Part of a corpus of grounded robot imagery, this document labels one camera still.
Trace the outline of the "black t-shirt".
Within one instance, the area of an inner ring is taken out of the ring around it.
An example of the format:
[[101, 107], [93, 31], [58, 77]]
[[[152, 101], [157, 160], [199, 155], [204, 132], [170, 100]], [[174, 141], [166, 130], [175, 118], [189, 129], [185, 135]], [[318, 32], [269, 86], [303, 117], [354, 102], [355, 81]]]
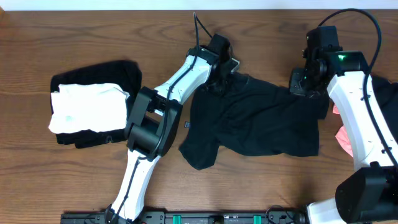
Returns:
[[328, 107], [327, 97], [293, 95], [284, 87], [234, 73], [221, 95], [206, 85], [197, 88], [190, 129], [179, 151], [197, 170], [213, 166], [221, 146], [243, 156], [317, 156], [318, 122]]

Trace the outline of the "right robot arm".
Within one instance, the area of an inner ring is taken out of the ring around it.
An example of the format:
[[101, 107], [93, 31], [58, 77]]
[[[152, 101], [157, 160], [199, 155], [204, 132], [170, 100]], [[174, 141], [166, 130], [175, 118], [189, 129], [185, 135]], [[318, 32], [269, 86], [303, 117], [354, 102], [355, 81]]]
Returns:
[[289, 91], [328, 95], [340, 113], [353, 151], [354, 174], [335, 196], [307, 206], [309, 223], [370, 223], [397, 219], [397, 143], [374, 95], [364, 55], [344, 51], [334, 26], [307, 33], [303, 68], [292, 71]]

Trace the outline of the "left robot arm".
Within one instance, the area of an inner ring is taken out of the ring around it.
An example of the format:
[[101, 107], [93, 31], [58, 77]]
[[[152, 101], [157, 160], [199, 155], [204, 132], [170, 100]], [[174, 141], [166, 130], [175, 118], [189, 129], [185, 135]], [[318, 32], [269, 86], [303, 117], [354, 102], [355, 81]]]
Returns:
[[118, 196], [105, 211], [105, 223], [134, 223], [139, 217], [155, 165], [174, 142], [183, 104], [203, 84], [221, 93], [226, 77], [238, 69], [230, 45], [226, 37], [215, 34], [208, 45], [190, 49], [184, 64], [165, 83], [139, 90], [124, 130], [125, 175]]

